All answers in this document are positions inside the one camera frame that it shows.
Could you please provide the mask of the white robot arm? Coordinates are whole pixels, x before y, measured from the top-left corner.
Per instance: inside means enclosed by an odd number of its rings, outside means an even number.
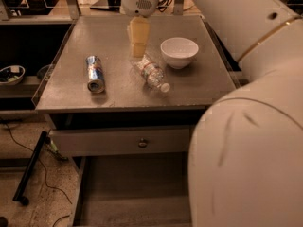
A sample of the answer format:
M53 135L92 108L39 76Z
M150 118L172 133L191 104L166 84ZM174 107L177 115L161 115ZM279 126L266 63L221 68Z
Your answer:
M192 227L303 227L303 19L279 0L193 0L247 78L191 138Z

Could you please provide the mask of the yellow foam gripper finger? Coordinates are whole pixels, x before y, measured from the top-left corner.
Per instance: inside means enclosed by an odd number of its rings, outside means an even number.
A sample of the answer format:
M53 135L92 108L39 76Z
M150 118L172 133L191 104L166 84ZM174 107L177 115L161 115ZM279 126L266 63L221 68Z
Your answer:
M131 55L135 58L142 58L145 54L150 35L150 22L147 18L137 16L130 21L127 28L131 45Z

